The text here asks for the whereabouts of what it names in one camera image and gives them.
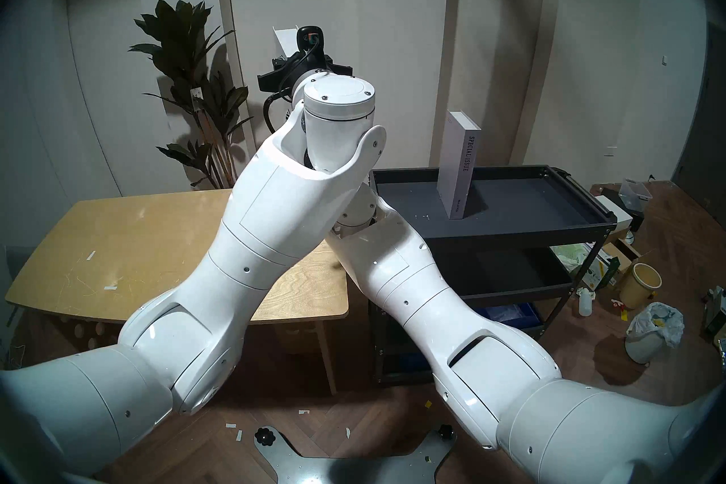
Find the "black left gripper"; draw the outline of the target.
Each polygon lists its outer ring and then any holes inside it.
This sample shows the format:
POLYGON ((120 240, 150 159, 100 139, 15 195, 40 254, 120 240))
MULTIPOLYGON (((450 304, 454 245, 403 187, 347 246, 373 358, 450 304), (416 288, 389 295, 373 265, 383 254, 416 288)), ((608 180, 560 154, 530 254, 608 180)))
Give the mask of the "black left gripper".
POLYGON ((353 76, 353 67, 336 64, 330 56, 322 55, 320 59, 313 54, 305 55, 300 60, 291 62, 289 67, 277 67, 263 75, 258 75, 258 89, 261 92, 293 93, 295 84, 306 72, 332 72, 336 75, 353 76))

